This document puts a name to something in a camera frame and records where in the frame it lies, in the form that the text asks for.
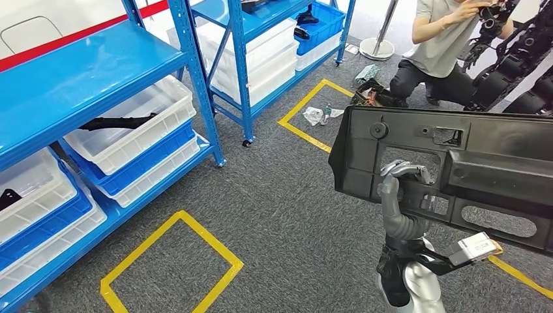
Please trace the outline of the person's hand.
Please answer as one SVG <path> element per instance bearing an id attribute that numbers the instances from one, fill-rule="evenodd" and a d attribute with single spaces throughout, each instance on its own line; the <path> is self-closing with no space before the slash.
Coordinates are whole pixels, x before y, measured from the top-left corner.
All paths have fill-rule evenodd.
<path id="1" fill-rule="evenodd" d="M 447 16 L 447 23 L 460 23 L 478 15 L 480 8 L 489 7 L 492 3 L 488 1 L 464 1 L 450 15 Z"/>

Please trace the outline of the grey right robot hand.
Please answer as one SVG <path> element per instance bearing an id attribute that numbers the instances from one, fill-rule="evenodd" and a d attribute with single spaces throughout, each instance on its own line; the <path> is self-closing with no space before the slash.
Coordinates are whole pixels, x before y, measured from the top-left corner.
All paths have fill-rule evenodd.
<path id="1" fill-rule="evenodd" d="M 401 213 L 398 202 L 398 178 L 403 175 L 413 175 L 425 184 L 431 183 L 431 180 L 425 166 L 405 160 L 395 160 L 381 169 L 383 182 L 379 188 L 385 231 L 391 237 L 410 240 L 423 236 L 428 229 L 428 221 Z"/>

